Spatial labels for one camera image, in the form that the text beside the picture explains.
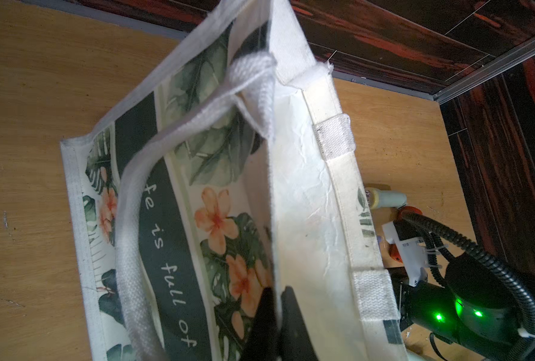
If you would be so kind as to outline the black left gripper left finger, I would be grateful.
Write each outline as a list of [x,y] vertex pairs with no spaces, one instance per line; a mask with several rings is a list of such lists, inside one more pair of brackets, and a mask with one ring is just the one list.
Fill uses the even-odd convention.
[[277,358],[278,342],[279,329],[274,292],[271,287],[264,288],[240,360],[273,361]]

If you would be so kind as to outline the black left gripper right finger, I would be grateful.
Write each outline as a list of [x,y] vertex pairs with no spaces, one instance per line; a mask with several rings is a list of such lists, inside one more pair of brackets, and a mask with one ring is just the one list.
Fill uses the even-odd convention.
[[295,292],[286,287],[281,296],[283,319],[279,353],[283,361],[317,361]]

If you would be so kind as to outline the red flashlight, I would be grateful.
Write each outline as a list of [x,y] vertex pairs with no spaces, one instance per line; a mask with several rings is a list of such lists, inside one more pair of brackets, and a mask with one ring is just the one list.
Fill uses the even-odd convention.
[[[423,212],[419,208],[407,205],[407,206],[404,206],[404,207],[398,209],[398,213],[397,213],[395,219],[397,221],[401,221],[403,219],[403,215],[407,214],[407,213],[414,213],[414,214],[423,215]],[[393,260],[395,260],[395,261],[397,261],[399,263],[403,263],[401,254],[399,253],[399,250],[398,250],[396,245],[389,245],[389,256]]]

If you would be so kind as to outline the pale green flashlight top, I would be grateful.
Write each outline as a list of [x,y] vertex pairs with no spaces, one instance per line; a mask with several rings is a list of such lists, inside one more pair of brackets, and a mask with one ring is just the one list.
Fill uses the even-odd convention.
[[379,190],[374,187],[366,189],[366,196],[371,210],[379,208],[401,208],[407,205],[404,193],[392,190]]

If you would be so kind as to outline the white floral tote bag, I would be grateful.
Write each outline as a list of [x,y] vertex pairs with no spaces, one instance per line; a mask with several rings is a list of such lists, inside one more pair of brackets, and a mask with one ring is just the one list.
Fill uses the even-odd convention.
[[94,360],[240,360],[269,287],[279,342],[291,287],[318,360],[408,358],[332,70],[288,1],[223,1],[62,141]]

